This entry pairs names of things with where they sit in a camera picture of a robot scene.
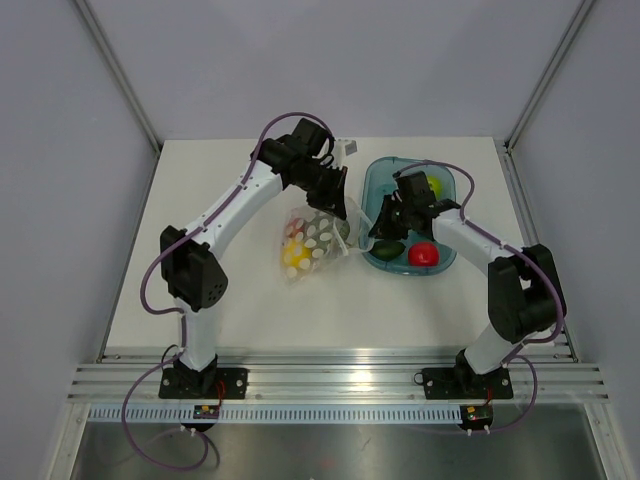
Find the green netted melon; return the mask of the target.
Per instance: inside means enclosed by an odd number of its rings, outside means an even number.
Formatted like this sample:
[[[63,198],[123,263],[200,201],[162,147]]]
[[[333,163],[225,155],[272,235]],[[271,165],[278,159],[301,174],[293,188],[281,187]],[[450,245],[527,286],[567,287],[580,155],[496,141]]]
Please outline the green netted melon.
[[[351,226],[348,221],[343,221],[339,218],[336,218],[333,223],[334,236],[336,241],[342,245],[344,244],[346,248],[350,247],[350,234],[351,234]]]

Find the clear dotted zip bag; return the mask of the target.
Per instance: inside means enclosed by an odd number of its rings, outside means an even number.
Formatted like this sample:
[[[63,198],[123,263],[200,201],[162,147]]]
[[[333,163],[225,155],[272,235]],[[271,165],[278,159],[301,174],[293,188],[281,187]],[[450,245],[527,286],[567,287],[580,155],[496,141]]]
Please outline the clear dotted zip bag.
[[[336,219],[332,215],[304,205],[289,211],[287,220],[297,212],[306,219],[304,235],[299,234],[294,239],[284,236],[284,227],[279,251],[279,265],[284,281],[289,285],[306,280],[313,274],[327,269],[341,258],[367,253],[373,247],[374,241],[368,237],[373,226],[372,220],[358,206],[351,197],[345,200],[347,219],[351,226],[350,247],[340,245],[334,236],[333,223]],[[281,262],[281,249],[290,240],[300,242],[312,251],[311,266],[307,270],[285,267]]]

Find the wrinkled red fruit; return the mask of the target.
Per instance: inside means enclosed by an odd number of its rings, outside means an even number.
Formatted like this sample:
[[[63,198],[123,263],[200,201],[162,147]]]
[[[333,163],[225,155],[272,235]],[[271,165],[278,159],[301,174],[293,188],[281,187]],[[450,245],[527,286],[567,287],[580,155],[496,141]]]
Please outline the wrinkled red fruit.
[[[295,212],[287,220],[284,227],[284,236],[286,238],[294,239],[299,234],[304,235],[306,228],[306,219]]]

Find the yellow fruit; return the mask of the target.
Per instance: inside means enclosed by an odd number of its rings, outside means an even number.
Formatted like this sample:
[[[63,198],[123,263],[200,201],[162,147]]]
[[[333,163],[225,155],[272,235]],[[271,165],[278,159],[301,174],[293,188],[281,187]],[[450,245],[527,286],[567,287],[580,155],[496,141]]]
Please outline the yellow fruit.
[[[312,251],[300,242],[290,240],[281,249],[281,262],[285,267],[307,270],[311,261]]]

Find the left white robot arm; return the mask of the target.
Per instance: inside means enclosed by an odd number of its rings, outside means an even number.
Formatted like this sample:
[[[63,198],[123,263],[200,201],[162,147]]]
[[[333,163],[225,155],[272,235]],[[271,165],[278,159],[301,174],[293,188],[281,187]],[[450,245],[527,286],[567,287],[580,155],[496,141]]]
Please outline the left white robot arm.
[[[163,367],[162,399],[241,399],[232,383],[238,370],[218,366],[217,304],[228,287],[222,256],[245,224],[287,187],[306,194],[308,206],[344,220],[347,170],[333,166],[335,138],[319,118],[295,113],[289,134],[259,137],[249,164],[236,183],[203,217],[182,229],[168,226],[160,235],[161,276],[181,315],[181,345]]]

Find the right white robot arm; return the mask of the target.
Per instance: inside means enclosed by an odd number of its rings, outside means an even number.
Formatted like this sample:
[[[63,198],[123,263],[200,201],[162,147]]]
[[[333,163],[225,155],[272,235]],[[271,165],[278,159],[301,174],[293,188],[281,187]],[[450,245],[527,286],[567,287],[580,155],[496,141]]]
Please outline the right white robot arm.
[[[428,399],[498,399],[513,396],[507,363],[528,344],[553,340],[564,328],[566,302],[551,251],[542,244],[516,248],[473,223],[464,206],[438,199],[424,173],[393,175],[369,232],[376,240],[406,239],[416,232],[474,265],[487,280],[488,326],[453,366],[421,372]]]

